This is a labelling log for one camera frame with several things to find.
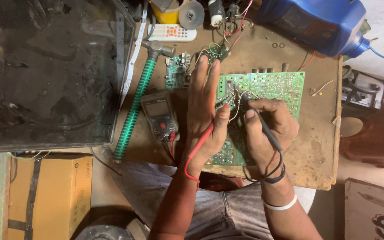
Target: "digital multimeter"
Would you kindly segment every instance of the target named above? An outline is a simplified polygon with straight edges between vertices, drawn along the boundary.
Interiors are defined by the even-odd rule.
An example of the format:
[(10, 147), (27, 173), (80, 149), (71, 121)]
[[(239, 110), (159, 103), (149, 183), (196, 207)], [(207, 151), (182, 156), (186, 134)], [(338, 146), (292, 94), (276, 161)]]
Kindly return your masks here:
[(178, 132), (176, 114), (167, 91), (143, 96), (140, 102), (155, 138), (163, 140), (169, 138), (171, 132)]

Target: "blue container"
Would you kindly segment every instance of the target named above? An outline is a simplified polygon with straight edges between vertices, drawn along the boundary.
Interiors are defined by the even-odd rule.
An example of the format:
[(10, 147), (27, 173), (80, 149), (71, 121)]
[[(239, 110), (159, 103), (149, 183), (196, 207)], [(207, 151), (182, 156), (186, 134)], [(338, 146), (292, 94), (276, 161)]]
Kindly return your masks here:
[(356, 58), (370, 45), (359, 31), (365, 13), (359, 0), (264, 0), (258, 18), (327, 56)]

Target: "white remote control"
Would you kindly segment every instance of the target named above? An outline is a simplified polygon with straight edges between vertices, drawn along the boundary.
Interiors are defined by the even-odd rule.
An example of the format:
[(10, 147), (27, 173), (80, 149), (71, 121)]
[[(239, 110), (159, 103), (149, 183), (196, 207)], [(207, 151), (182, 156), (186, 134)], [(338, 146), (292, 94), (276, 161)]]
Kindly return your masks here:
[(160, 42), (190, 42), (196, 37), (196, 30), (186, 30), (180, 24), (156, 24), (149, 41)]

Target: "yellow tape roll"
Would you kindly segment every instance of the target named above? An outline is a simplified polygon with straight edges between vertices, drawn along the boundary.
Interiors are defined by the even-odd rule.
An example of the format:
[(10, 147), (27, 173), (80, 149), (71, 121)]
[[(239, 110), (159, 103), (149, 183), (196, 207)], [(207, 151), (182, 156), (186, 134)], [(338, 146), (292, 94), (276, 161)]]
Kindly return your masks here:
[(158, 23), (160, 24), (179, 24), (179, 11), (180, 8), (189, 2), (189, 0), (184, 0), (183, 3), (174, 9), (167, 9), (165, 12), (161, 12), (160, 9), (151, 2), (152, 10), (154, 11), (155, 17), (157, 18)]

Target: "green spiral handle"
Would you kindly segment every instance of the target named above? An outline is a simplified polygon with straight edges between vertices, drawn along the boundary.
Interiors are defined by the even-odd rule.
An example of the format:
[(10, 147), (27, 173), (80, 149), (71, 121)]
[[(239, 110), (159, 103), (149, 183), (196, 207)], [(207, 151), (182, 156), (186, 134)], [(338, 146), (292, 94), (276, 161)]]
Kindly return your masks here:
[(139, 85), (137, 86), (136, 94), (134, 95), (133, 103), (128, 111), (127, 119), (124, 126), (118, 144), (115, 148), (114, 159), (122, 160), (127, 149), (127, 145), (130, 142), (131, 133), (133, 132), (134, 125), (136, 125), (137, 115), (139, 115), (141, 104), (140, 100), (145, 95), (146, 90), (151, 80), (152, 73), (154, 72), (156, 62), (152, 59), (148, 59), (143, 69), (142, 76), (140, 77)]

